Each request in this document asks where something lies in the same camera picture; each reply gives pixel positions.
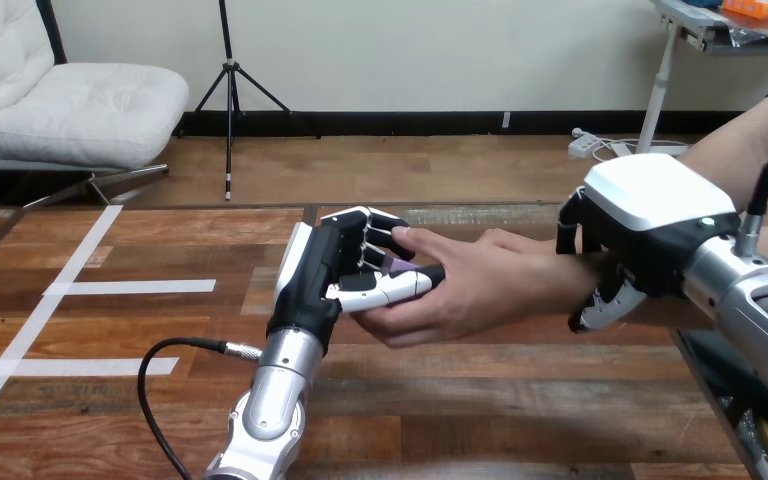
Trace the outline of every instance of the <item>black baseboard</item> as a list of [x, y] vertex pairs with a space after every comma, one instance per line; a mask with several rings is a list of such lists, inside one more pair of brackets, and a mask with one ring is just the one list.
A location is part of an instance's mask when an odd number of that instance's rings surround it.
[[[663, 112], [659, 134], [708, 134], [742, 112]], [[646, 112], [295, 112], [323, 136], [566, 135], [576, 127], [595, 134], [639, 132]], [[224, 137], [224, 111], [187, 112], [179, 127], [187, 136]], [[235, 123], [240, 137], [309, 136], [298, 118], [281, 111], [244, 112]]]

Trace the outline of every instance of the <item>orange box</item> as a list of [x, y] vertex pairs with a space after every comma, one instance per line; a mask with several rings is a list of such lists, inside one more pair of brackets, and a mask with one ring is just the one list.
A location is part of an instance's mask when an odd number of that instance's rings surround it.
[[753, 18], [768, 18], [768, 0], [723, 0], [723, 10]]

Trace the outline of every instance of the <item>silver robotic arm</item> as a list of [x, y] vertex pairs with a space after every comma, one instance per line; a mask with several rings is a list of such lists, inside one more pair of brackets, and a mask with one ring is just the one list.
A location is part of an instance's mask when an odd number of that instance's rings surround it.
[[583, 252], [607, 250], [617, 268], [570, 317], [571, 329], [604, 328], [647, 297], [686, 298], [768, 388], [768, 259], [756, 251], [768, 188], [759, 192], [763, 202], [741, 221], [724, 192], [669, 156], [594, 167], [561, 210], [557, 251], [578, 253], [580, 226]]

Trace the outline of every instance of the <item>human forearm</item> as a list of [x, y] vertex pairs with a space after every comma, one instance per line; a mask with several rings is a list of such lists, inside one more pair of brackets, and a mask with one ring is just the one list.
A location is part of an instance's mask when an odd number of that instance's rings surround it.
[[768, 161], [768, 98], [705, 137], [680, 160], [724, 190], [743, 211]]

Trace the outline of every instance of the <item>white wall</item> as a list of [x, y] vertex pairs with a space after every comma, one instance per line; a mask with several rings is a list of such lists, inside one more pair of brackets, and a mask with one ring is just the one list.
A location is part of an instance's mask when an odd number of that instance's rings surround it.
[[[214, 0], [53, 4], [70, 61], [173, 69], [190, 109], [224, 61]], [[666, 35], [647, 0], [228, 0], [228, 14], [236, 59], [299, 111], [645, 110]], [[667, 109], [743, 110], [768, 92], [768, 58], [682, 45], [674, 80]], [[242, 103], [275, 108], [253, 88]]]

